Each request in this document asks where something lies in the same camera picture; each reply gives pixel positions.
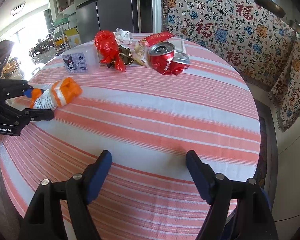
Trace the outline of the orange white plastic bag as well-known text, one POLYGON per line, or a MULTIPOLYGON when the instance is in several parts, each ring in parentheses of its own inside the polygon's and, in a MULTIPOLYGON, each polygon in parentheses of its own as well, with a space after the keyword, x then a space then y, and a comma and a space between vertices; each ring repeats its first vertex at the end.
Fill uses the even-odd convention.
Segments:
POLYGON ((71 77, 55 82, 38 98, 31 98, 31 108, 55 110, 68 105, 83 90, 71 77))

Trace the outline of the clear plastic cartoon box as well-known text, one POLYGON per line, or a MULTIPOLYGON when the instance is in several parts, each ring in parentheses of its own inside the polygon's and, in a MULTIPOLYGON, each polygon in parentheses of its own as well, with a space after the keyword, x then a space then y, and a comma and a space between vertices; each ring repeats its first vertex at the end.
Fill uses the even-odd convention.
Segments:
POLYGON ((98 52, 93 44, 66 50, 61 56, 66 71, 71 74, 93 74, 100 67, 98 52))

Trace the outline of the red plastic bag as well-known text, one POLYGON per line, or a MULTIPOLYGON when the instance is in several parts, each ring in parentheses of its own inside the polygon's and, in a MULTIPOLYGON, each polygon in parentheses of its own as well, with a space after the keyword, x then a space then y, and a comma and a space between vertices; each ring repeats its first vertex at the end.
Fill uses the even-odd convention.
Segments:
POLYGON ((101 30, 95 35, 94 41, 96 49, 102 56, 102 59, 100 59, 102 64, 113 63, 116 70, 126 71, 125 64, 119 56, 119 46, 113 32, 101 30))

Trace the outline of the white floral tissue pack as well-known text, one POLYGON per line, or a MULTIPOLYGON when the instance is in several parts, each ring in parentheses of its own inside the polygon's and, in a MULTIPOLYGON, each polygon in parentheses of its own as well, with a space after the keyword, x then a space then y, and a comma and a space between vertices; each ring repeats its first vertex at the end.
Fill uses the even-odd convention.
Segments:
POLYGON ((115 40, 118 45, 130 45, 133 43, 133 35, 129 31, 117 28, 114 32, 115 40))

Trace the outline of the long red snack wrapper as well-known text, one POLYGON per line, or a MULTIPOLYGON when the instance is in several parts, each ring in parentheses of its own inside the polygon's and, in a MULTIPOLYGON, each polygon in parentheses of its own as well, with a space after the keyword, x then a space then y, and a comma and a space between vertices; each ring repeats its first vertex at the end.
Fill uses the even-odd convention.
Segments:
POLYGON ((172 33, 168 32, 168 31, 162 31, 160 33, 149 35, 146 38, 139 40, 138 43, 141 45, 144 45, 146 47, 150 47, 159 42, 166 41, 172 37, 174 37, 174 35, 172 33))

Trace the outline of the metal storage rack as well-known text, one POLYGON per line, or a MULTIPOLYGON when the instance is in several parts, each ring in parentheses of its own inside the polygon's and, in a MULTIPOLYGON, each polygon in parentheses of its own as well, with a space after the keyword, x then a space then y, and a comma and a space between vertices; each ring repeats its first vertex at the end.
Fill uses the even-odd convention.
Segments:
POLYGON ((65 50, 73 47, 74 45, 72 45, 73 42, 71 38, 79 35, 75 21, 75 13, 70 15, 66 13, 60 13, 52 23, 50 31, 52 35, 51 40, 53 47, 56 50, 56 55, 60 55, 65 50))

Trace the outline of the pink striped tablecloth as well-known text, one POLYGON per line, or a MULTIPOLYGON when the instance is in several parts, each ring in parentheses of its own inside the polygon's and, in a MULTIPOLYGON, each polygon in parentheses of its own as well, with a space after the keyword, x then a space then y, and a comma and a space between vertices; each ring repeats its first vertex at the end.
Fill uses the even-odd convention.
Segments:
POLYGON ((253 96, 226 61, 192 42, 190 66, 161 75, 133 64, 74 74, 83 92, 50 121, 4 137, 0 166, 7 193, 24 215, 41 180, 83 172, 103 150, 111 169, 89 205, 103 239, 195 239, 209 206, 185 155, 246 181, 256 171, 260 123, 253 96))

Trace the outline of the dark gold crumpled wrapper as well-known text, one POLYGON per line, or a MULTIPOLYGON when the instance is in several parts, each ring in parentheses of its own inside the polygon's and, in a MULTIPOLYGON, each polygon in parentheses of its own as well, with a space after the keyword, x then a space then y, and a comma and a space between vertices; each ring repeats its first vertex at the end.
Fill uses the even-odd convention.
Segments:
POLYGON ((129 48, 126 48, 124 46, 118 45, 119 49, 119 56, 123 63, 127 66, 131 65, 134 61, 132 53, 129 48))

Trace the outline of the grey refrigerator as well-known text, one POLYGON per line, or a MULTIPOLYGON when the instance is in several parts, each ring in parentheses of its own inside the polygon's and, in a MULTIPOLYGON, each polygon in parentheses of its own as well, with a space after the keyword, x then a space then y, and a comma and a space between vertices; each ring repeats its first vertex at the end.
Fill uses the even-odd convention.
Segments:
POLYGON ((139 30, 137 0, 74 0, 74 4, 83 43, 92 41, 101 30, 139 30))

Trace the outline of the beige snack wrapper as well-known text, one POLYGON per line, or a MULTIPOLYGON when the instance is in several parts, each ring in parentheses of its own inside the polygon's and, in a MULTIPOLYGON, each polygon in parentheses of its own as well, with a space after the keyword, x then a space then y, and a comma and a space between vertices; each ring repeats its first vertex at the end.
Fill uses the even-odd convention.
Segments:
POLYGON ((134 53, 133 53, 133 59, 136 61, 138 64, 144 66, 144 67, 149 67, 148 63, 148 47, 140 42, 136 42, 135 47, 134 47, 134 53))

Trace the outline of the crushed red soda can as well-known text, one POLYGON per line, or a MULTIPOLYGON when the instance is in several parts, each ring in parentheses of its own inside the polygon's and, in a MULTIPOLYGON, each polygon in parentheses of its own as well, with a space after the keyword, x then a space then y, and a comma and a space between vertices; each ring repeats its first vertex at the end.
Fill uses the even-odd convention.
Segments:
POLYGON ((159 42, 148 50, 149 66, 162 75, 179 75, 190 66, 190 58, 170 42, 159 42))

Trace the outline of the white red paper packet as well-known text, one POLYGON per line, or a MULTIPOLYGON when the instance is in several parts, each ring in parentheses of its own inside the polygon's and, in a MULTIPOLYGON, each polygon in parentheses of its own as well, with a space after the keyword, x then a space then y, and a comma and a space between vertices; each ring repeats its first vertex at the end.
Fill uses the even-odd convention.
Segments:
POLYGON ((172 40, 172 39, 169 39, 168 42, 170 42, 171 44, 174 45, 175 50, 181 51, 182 53, 186 54, 186 47, 185 47, 185 43, 184 43, 183 40, 172 40))

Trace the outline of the patterned fu character blanket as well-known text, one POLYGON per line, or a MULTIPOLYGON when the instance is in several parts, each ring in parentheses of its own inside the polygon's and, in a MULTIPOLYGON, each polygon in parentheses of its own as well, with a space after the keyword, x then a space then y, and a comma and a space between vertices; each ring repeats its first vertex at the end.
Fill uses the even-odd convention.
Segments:
POLYGON ((294 31, 248 0, 162 0, 162 28, 224 59, 270 91, 286 87, 283 71, 294 31))

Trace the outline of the steel pot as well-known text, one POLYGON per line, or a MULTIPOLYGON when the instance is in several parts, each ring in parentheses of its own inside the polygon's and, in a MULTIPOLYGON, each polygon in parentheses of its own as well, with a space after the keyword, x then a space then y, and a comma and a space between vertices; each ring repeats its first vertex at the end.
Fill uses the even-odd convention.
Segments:
POLYGON ((300 35, 300 23, 297 20, 289 20, 288 25, 300 35))

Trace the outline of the black frying pan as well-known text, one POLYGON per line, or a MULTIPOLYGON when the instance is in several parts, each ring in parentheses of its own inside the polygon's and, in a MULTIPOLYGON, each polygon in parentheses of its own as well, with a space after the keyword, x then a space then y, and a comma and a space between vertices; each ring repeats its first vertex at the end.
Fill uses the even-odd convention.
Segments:
POLYGON ((272 12, 278 18, 284 18, 286 15, 286 12, 272 0, 254 0, 254 2, 269 12, 272 12))

